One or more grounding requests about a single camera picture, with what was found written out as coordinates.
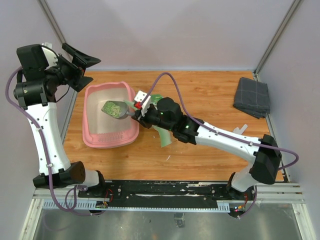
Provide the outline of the grey metal scoop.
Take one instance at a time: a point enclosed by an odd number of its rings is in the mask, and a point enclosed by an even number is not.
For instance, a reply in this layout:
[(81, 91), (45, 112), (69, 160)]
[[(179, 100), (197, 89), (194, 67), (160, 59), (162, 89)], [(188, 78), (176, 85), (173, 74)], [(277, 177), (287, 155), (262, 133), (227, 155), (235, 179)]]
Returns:
[(101, 111), (117, 120), (123, 120), (135, 115), (133, 111), (130, 111), (129, 106), (124, 101), (108, 100), (102, 106)]

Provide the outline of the pink litter box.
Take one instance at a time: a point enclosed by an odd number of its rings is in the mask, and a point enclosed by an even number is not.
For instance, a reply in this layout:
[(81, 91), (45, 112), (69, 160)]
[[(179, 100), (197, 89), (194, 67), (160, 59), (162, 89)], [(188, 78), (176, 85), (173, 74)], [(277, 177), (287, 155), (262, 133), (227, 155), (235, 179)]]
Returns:
[(136, 93), (126, 82), (107, 82), (88, 86), (84, 94), (82, 139), (90, 148), (109, 149), (133, 143), (139, 124), (130, 117), (115, 119), (102, 112), (107, 101), (132, 101)]

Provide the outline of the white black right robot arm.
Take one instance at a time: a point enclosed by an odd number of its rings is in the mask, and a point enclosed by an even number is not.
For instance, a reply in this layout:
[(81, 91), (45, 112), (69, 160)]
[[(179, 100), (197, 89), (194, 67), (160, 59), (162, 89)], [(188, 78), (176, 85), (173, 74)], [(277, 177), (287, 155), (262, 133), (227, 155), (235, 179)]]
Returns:
[(182, 143), (214, 147), (246, 160), (248, 165), (229, 178), (226, 193), (232, 200), (240, 199), (257, 183), (272, 185), (276, 181), (282, 154), (268, 134), (262, 138), (249, 137), (216, 128), (183, 114), (180, 105), (169, 97), (138, 108), (132, 119), (148, 129), (155, 126), (168, 130)]

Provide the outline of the white plastic bag clip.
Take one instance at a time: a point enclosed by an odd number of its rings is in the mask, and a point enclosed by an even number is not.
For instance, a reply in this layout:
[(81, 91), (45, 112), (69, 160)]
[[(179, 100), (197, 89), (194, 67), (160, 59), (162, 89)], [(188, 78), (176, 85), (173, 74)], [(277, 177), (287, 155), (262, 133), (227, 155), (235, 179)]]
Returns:
[(232, 132), (238, 135), (242, 135), (248, 128), (247, 124), (244, 124), (242, 127), (236, 127)]

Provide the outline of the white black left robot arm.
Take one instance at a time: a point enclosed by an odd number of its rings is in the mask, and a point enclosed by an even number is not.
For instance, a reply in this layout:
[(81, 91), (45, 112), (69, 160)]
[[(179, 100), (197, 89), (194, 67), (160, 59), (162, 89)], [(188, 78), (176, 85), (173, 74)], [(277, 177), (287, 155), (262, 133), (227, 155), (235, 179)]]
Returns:
[(80, 92), (93, 78), (85, 76), (87, 68), (100, 63), (67, 43), (62, 44), (72, 61), (41, 44), (19, 47), (16, 54), (21, 64), (13, 95), (18, 108), (28, 118), (39, 159), (39, 175), (33, 179), (36, 188), (65, 188), (83, 185), (101, 198), (107, 193), (103, 175), (87, 170), (81, 161), (71, 163), (64, 150), (57, 121), (56, 91), (67, 85)]

